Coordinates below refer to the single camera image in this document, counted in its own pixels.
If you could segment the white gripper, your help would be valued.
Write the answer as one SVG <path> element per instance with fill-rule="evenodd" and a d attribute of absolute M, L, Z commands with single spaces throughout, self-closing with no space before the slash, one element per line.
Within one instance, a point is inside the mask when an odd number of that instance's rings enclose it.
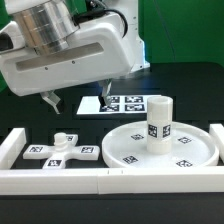
<path fill-rule="evenodd" d="M 130 73 L 135 63 L 132 47 L 117 22 L 83 23 L 68 36 L 68 49 L 46 56 L 25 46 L 14 22 L 0 30 L 2 34 L 13 43 L 12 49 L 0 51 L 0 72 L 7 86 L 18 96 L 41 93 L 57 114 L 64 111 L 64 101 L 51 90 L 102 80 L 99 101 L 102 107 L 109 106 L 110 78 Z"/>

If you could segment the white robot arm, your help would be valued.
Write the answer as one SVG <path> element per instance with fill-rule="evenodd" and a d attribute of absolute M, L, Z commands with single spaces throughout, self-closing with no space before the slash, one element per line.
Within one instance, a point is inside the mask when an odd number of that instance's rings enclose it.
<path fill-rule="evenodd" d="M 12 20 L 0 29 L 0 73 L 18 95 L 38 93 L 57 113 L 57 89 L 97 81 L 99 102 L 111 103 L 115 78 L 147 68 L 139 36 L 139 0 L 4 0 Z"/>

